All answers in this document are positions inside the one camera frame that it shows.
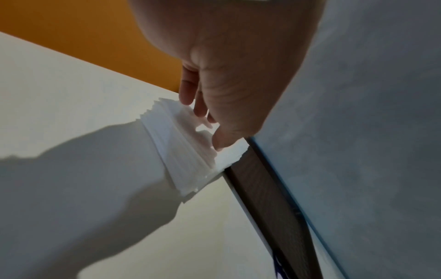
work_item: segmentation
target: skin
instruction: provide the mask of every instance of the skin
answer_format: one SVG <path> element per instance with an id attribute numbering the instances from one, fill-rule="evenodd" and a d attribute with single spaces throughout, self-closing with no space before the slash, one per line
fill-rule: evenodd
<path id="1" fill-rule="evenodd" d="M 216 150 L 255 135 L 300 68 L 324 0 L 130 0 L 144 36 L 182 60 L 179 100 L 220 126 Z"/>

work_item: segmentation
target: blue edge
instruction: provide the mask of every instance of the blue edge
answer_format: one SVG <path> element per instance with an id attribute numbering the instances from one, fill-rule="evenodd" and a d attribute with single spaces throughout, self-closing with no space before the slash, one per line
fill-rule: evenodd
<path id="1" fill-rule="evenodd" d="M 300 206 L 300 204 L 297 202 L 297 199 L 294 197 L 293 193 L 289 190 L 289 188 L 286 186 L 285 181 L 282 179 L 282 177 L 280 176 L 279 172 L 277 171 L 277 169 L 272 165 L 271 161 L 269 160 L 268 156 L 265 154 L 265 152 L 263 152 L 263 150 L 260 148 L 259 144 L 256 142 L 255 137 L 251 137 L 251 140 L 254 142 L 255 146 L 259 149 L 260 153 L 263 155 L 263 157 L 266 159 L 266 161 L 268 162 L 268 164 L 271 166 L 271 168 L 273 169 L 274 173 L 277 175 L 278 179 L 280 180 L 280 182 L 282 182 L 283 186 L 286 188 L 286 190 L 289 192 L 289 195 L 291 196 L 291 198 L 293 199 L 293 202 L 297 205 L 297 207 L 299 208 L 300 212 L 302 212 L 303 217 L 305 218 L 306 222 L 308 223 L 308 225 L 311 227 L 312 231 L 316 234 L 318 240 L 321 242 L 321 244 L 323 245 L 323 247 L 325 248 L 326 252 L 328 252 L 329 256 L 331 257 L 331 259 L 334 261 L 335 265 L 337 266 L 337 268 L 340 270 L 341 274 L 343 275 L 343 277 L 345 279 L 349 279 L 347 273 L 344 271 L 343 267 L 341 266 L 340 262 L 337 260 L 337 257 L 335 256 L 335 254 L 331 251 L 331 249 L 329 248 L 329 246 L 326 244 L 326 242 L 323 240 L 323 238 L 321 237 L 321 235 L 318 233 L 317 229 L 315 228 L 315 226 L 312 224 L 311 220 L 309 219 L 309 217 L 305 214 L 305 211 L 303 210 L 303 208 Z M 274 265 L 276 268 L 276 276 L 278 274 L 278 270 L 277 269 L 277 259 L 274 258 Z"/>

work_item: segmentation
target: gray wall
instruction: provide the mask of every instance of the gray wall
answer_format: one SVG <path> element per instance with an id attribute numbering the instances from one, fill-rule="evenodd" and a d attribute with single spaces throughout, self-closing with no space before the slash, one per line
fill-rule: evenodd
<path id="1" fill-rule="evenodd" d="M 329 0 L 256 141 L 349 278 L 441 274 L 441 1 Z"/>

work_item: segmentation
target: orange surface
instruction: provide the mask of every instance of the orange surface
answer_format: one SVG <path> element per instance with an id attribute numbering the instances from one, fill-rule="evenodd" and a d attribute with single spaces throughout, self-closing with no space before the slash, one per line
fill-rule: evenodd
<path id="1" fill-rule="evenodd" d="M 126 0 L 2 0 L 0 31 L 177 91 L 181 63 L 142 36 Z"/>

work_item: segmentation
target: white tissue paper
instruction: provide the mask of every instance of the white tissue paper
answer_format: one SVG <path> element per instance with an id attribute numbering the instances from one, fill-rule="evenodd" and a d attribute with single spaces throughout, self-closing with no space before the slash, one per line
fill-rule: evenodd
<path id="1" fill-rule="evenodd" d="M 219 124 L 195 116 L 191 107 L 179 101 L 160 98 L 151 110 L 141 115 L 141 122 L 183 196 L 202 189 L 238 161 L 248 148 L 242 138 L 216 152 L 211 137 Z"/>

